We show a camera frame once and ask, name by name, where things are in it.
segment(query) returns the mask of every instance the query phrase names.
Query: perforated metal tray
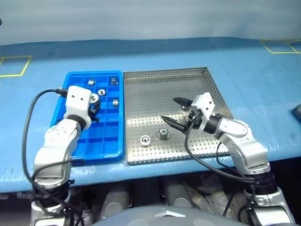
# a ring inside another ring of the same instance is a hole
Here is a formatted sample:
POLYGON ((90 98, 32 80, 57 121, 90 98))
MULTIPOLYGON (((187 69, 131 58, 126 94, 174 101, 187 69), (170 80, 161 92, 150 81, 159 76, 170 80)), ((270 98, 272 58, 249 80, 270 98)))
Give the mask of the perforated metal tray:
MULTIPOLYGON (((184 148, 184 134, 171 128, 161 120, 161 115, 183 120, 189 111, 173 101, 173 97, 194 99, 198 94, 210 92, 216 104, 214 113, 228 118, 232 114, 225 104, 208 69, 188 68, 162 71, 125 72, 125 123, 127 138, 127 162, 129 164, 174 161, 188 158, 184 148), (168 140, 160 140, 158 131, 166 128, 168 140), (140 145, 142 135, 150 136, 148 147, 140 145)), ((206 133, 193 130, 189 147, 199 157, 215 155, 219 141, 206 133)), ((225 146, 219 155, 227 155, 225 146)))

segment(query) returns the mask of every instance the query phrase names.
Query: robotic arm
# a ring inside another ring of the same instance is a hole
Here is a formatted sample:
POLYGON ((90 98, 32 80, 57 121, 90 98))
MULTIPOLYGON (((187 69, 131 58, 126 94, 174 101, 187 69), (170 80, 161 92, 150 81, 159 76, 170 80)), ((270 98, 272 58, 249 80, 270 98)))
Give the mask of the robotic arm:
MULTIPOLYGON (((277 187, 274 175, 270 172, 267 149, 252 135, 250 127, 239 120, 230 120, 222 115, 212 115, 215 107, 210 93, 198 95, 195 99, 174 98, 183 107, 192 110, 184 124, 162 116, 171 127, 187 134, 190 126, 199 132, 212 134, 229 150, 239 173, 254 179, 255 197, 248 214, 256 226, 270 226, 277 223, 294 223, 294 218, 287 206, 283 193, 277 187)), ((245 190, 247 199, 252 191, 245 190)))
MULTIPOLYGON (((35 182, 53 197, 69 202, 71 155, 77 148, 82 130, 88 129, 100 108, 98 95, 78 86, 70 86, 66 96, 66 113, 55 126, 45 134, 45 143, 34 160, 35 182)), ((64 215, 66 206, 51 198, 32 202, 32 226, 70 225, 71 216, 64 215)))

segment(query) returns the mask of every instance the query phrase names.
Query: white wall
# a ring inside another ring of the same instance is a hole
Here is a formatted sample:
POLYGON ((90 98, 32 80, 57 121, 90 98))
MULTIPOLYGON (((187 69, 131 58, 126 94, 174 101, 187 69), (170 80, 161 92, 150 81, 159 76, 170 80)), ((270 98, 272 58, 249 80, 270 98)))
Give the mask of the white wall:
POLYGON ((300 0, 2 0, 0 45, 55 40, 301 37, 300 0))

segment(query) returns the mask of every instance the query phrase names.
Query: blue table surface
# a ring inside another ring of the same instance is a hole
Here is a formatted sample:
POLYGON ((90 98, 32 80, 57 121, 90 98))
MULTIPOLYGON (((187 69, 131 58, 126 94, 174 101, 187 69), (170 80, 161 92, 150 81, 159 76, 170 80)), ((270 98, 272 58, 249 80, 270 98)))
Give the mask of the blue table surface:
MULTIPOLYGON (((33 97, 62 86, 72 71, 146 71, 208 67, 233 116, 248 123, 269 151, 269 160, 301 156, 301 123, 292 109, 301 104, 301 54, 272 54, 258 40, 90 40, 0 46, 0 57, 32 55, 22 77, 0 77, 0 192, 30 190, 21 161, 25 117, 33 97)), ((12 61, 22 68, 23 61, 12 61)), ((30 172, 42 146, 58 97, 37 103, 29 128, 30 172)), ((221 158, 233 165, 231 159, 221 158)), ((214 159, 206 162, 218 166, 214 159)), ((129 166, 120 162, 73 167, 75 185, 202 171, 193 160, 129 166)))

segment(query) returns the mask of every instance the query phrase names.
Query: wire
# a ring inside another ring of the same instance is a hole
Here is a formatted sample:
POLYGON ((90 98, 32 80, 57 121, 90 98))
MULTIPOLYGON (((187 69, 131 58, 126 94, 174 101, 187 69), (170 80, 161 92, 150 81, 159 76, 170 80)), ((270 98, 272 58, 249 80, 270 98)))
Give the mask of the wire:
POLYGON ((248 200, 248 202, 247 202, 245 205, 243 205, 243 206, 238 210, 238 220, 239 220, 240 222, 242 222, 242 221, 241 221, 241 213, 242 213, 244 210, 247 210, 247 209, 253 204, 254 199, 255 199, 255 186, 251 185, 250 187, 251 187, 251 190, 252 190, 252 195, 251 195, 250 199, 248 200))
MULTIPOLYGON (((32 116, 32 112, 33 112, 33 109, 34 109, 34 106, 37 102, 37 100, 44 94, 46 93, 49 93, 49 92, 56 92, 56 93, 61 93, 62 92, 62 89, 47 89, 47 90, 44 90, 42 92, 40 92, 33 100, 32 100, 32 103, 29 107, 29 110, 28 110, 28 114, 26 116, 26 120, 25 120, 25 126, 24 126, 24 130, 23 130, 23 139, 22 139, 22 163, 23 163, 23 171, 24 171, 24 174, 26 176, 26 178, 29 180, 29 182, 32 184, 33 186, 33 194, 36 198, 36 203, 39 205, 39 207, 45 212, 47 213, 48 215, 51 215, 51 216, 57 216, 57 217, 63 217, 63 216, 67 216, 68 215, 68 212, 65 212, 65 213, 53 213, 53 212, 49 212, 47 211, 47 209, 41 204, 40 202, 40 199, 42 198, 49 198, 51 199, 52 201, 58 203, 58 204, 62 204, 63 206, 73 210, 73 213, 76 213, 79 217, 78 219, 78 222, 76 223, 76 225, 79 224, 79 222, 81 223, 82 226, 84 226, 84 221, 83 221, 83 218, 82 218, 82 211, 78 210, 76 207, 74 207, 73 205, 57 198, 57 197, 53 197, 50 193, 48 193, 43 187, 39 186, 35 181, 34 181, 34 178, 35 176, 37 175, 37 173, 34 173, 34 177, 31 177, 29 175, 29 172, 28 172, 28 169, 27 169, 27 162, 26 162, 26 143, 27 143, 27 134, 28 134, 28 128, 29 128, 29 124, 30 124, 30 119, 31 119, 31 116, 32 116), (35 192, 35 189, 37 191, 39 191, 40 193, 42 193, 43 195, 45 195, 44 197, 42 196, 38 196, 35 192)), ((66 164, 67 162, 66 161, 62 161, 62 162, 56 162, 56 163, 52 163, 51 165, 53 166, 53 164, 55 165, 59 165, 59 164, 66 164)), ((38 170, 41 171, 42 169, 45 169, 47 167, 50 167, 50 166, 43 166, 41 168, 39 168, 38 170)))
POLYGON ((229 167, 229 166, 227 166, 227 165, 225 165, 225 164, 223 164, 223 163, 220 162, 220 160, 219 160, 219 158, 218 158, 218 149, 220 148, 221 144, 222 144, 222 143, 220 142, 220 143, 217 145, 217 147, 216 147, 216 161, 217 161, 217 163, 220 164, 221 166, 223 166, 224 168, 226 168, 228 171, 230 171, 230 172, 232 172, 232 173, 234 173, 234 174, 237 174, 237 175, 239 175, 239 176, 245 178, 245 175, 243 175, 242 173, 238 172, 236 169, 233 169, 233 168, 231 168, 231 167, 229 167))
POLYGON ((254 184, 256 183, 255 179, 254 178, 251 178, 251 177, 238 177, 238 176, 235 176, 235 175, 232 175, 232 174, 229 174, 229 173, 226 173, 220 169, 217 169, 207 163, 205 163, 204 161, 200 160, 197 156, 195 156, 191 151, 190 149, 188 148, 188 139, 189 139, 189 135, 190 135, 190 132, 192 130, 194 126, 194 123, 192 122, 191 125, 189 126, 188 128, 188 131, 187 131, 187 134, 186 134, 186 137, 185 137, 185 142, 184 142, 184 146, 185 146, 185 149, 187 151, 187 153, 191 156, 191 158, 193 158, 194 160, 196 160, 198 163, 200 163, 201 165, 205 166, 206 168, 210 169, 211 171, 223 176, 223 177, 226 177, 226 178, 229 178, 231 180, 235 180, 235 181, 238 181, 238 182, 241 182, 241 183, 248 183, 248 184, 254 184))
POLYGON ((236 194, 236 192, 239 190, 239 188, 240 188, 240 186, 236 186, 236 188, 234 189, 234 192, 231 194, 231 196, 230 196, 230 198, 229 198, 229 200, 228 200, 228 202, 227 202, 227 205, 226 205, 226 207, 225 207, 225 210, 224 210, 224 212, 222 213, 222 216, 223 216, 223 217, 225 217, 225 216, 227 215, 227 212, 228 212, 228 210, 229 210, 229 208, 230 208, 230 205, 231 205, 231 203, 232 203, 232 200, 234 199, 235 194, 236 194))

